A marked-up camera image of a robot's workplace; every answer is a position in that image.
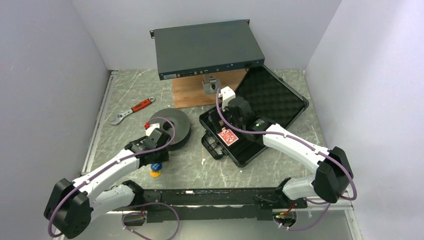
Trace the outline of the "black perforated filament spool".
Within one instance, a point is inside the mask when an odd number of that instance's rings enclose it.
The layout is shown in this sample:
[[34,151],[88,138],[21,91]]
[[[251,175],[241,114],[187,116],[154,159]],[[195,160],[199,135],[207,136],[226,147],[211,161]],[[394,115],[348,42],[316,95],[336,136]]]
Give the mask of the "black perforated filament spool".
[[164,118],[173,124],[176,134],[174,140],[168,146],[168,150],[176,151],[183,148],[191,137],[191,123],[188,116],[182,110],[176,108],[164,108],[151,116],[150,124],[159,124],[160,129],[172,136],[173,128]]

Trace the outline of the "blue small blind button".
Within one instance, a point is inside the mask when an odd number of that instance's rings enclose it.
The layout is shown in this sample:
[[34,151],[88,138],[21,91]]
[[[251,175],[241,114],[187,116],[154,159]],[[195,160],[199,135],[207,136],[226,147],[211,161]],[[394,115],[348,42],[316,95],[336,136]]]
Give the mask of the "blue small blind button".
[[162,163],[153,163],[150,165],[150,169],[153,172],[160,172],[163,168],[163,164]]

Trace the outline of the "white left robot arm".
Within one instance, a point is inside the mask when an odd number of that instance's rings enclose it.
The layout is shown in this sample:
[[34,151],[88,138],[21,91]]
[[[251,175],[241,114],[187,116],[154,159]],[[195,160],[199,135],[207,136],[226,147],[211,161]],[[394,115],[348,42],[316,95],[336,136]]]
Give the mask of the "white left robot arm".
[[121,208],[139,209],[145,202],[144,189],[132,180],[112,185],[141,167],[169,160],[173,136],[160,128],[133,140],[112,159],[74,180],[63,178],[53,187],[44,217],[53,237],[73,239],[97,217]]

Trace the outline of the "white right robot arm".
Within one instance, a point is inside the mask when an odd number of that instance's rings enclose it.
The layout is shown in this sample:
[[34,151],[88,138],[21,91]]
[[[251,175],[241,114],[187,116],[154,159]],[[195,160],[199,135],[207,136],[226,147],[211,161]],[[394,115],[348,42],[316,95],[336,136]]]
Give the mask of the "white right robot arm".
[[335,204],[339,199],[353,201],[357,198],[354,176],[343,149],[328,149],[312,144],[266,118],[256,117],[250,130],[239,129],[228,122],[220,106],[220,98],[218,94],[215,108],[223,122],[222,132],[233,133],[249,143],[278,150],[312,172],[305,177],[288,177],[280,183],[275,190],[275,200],[280,207],[287,208],[295,200],[309,197],[319,197],[330,204]]

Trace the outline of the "black poker set case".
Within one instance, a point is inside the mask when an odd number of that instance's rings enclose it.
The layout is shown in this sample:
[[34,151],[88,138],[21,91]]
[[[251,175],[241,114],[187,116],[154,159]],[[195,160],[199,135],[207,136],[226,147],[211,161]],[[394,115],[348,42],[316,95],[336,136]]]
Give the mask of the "black poker set case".
[[[287,129],[309,106],[309,101],[289,86],[281,77],[266,66],[250,68],[234,90],[235,97],[243,97],[250,104],[258,118],[266,118]],[[231,146],[226,146],[218,133],[224,123],[216,106],[199,116],[205,128],[202,145],[216,160],[229,156],[237,167],[245,167],[266,147],[249,143],[242,136]]]

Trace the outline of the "red playing card deck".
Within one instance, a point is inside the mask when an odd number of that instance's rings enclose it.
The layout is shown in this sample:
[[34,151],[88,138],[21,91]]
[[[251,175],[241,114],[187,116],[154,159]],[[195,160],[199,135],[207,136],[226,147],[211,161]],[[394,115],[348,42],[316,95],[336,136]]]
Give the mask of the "red playing card deck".
[[223,127],[221,132],[218,133],[219,138],[225,143],[226,146],[231,146],[235,144],[239,138],[231,129]]

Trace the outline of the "orange dealer button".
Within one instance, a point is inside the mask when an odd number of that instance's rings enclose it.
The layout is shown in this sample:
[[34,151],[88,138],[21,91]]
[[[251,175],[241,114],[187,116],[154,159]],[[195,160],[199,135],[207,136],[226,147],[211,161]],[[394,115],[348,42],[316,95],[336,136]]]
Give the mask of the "orange dealer button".
[[160,170],[158,170],[158,171],[153,171],[153,170],[151,170],[151,171],[150,171],[150,176],[151,176],[152,178],[158,178],[160,175],[161,175],[161,171],[160,171]]

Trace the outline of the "wooden base board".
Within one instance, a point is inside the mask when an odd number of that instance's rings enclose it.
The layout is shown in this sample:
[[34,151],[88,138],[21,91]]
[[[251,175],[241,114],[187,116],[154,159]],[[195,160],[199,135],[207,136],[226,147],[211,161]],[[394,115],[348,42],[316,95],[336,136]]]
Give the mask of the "wooden base board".
[[[244,68],[211,73],[210,76],[219,79],[222,87],[231,87],[235,90],[246,75],[247,71],[248,70]],[[203,80],[203,75],[193,75],[173,79],[171,82],[174,107],[181,109],[214,105],[215,95],[205,94],[202,85]]]

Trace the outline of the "grey metal stand bracket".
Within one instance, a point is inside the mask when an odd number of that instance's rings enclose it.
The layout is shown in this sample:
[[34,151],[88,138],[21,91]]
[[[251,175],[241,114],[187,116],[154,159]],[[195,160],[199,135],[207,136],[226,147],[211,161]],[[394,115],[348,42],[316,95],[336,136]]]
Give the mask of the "grey metal stand bracket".
[[204,74],[202,87],[205,95],[216,94],[217,89],[221,87],[221,81],[220,79],[213,77],[210,74]]

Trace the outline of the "red handled adjustable wrench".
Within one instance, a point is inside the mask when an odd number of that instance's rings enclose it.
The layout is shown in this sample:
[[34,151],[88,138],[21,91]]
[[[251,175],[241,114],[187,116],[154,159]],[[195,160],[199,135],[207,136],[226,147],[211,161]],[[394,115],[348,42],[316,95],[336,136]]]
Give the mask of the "red handled adjustable wrench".
[[145,100],[142,100],[141,102],[137,103],[136,105],[127,109],[126,111],[121,112],[121,113],[117,113],[116,117],[114,119],[110,120],[109,123],[112,126],[117,126],[129,115],[148,107],[149,105],[151,105],[155,101],[156,101],[156,98],[153,97],[153,96],[146,98]]

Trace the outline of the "dark teal network switch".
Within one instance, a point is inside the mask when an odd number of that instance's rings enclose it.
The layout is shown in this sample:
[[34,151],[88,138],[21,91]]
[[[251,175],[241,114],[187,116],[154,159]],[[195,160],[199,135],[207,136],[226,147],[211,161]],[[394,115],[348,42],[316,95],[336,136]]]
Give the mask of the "dark teal network switch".
[[263,54],[248,19],[150,31],[160,80],[262,66]]

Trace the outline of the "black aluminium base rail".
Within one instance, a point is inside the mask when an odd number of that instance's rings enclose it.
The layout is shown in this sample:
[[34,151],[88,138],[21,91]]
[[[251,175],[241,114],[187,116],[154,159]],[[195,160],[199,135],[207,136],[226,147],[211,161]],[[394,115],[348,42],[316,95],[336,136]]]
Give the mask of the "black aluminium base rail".
[[119,207],[142,210],[148,223],[175,220],[255,219],[268,221],[278,211],[305,209],[307,202],[284,199],[275,187],[145,189],[143,199]]

